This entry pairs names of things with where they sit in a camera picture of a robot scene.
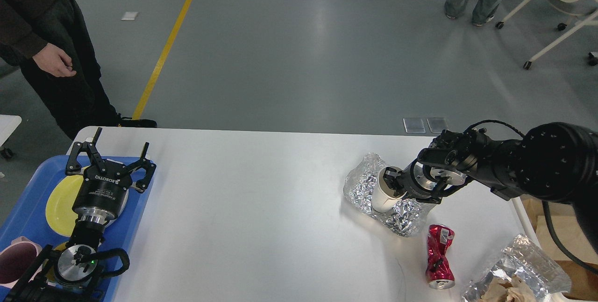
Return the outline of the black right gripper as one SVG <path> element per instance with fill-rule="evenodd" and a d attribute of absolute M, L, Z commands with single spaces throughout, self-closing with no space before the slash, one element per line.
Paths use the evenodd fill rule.
<path fill-rule="evenodd" d="M 394 200 L 413 199 L 418 202 L 441 202 L 444 181 L 432 179 L 429 168 L 413 160 L 404 170 L 387 166 L 382 171 L 386 195 Z"/>

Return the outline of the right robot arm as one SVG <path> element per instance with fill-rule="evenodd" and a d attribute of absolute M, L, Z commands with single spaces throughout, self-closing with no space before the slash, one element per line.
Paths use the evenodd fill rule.
<path fill-rule="evenodd" d="M 388 166 L 380 174 L 381 192 L 389 204 L 372 204 L 378 212 L 395 202 L 414 199 L 440 204 L 472 181 L 489 187 L 504 200 L 523 194 L 542 202 L 549 234 L 571 261 L 596 274 L 558 238 L 549 203 L 573 207 L 581 230 L 597 248 L 597 132 L 564 122 L 532 128 L 520 139 L 493 140 L 480 123 L 462 132 L 443 130 L 406 168 Z"/>

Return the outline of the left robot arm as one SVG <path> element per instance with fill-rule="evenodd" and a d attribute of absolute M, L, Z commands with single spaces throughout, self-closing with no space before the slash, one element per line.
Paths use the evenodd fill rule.
<path fill-rule="evenodd" d="M 1 227 L 1 300 L 108 302 L 128 270 L 128 250 L 156 164 L 102 157 L 92 141 L 43 162 Z"/>

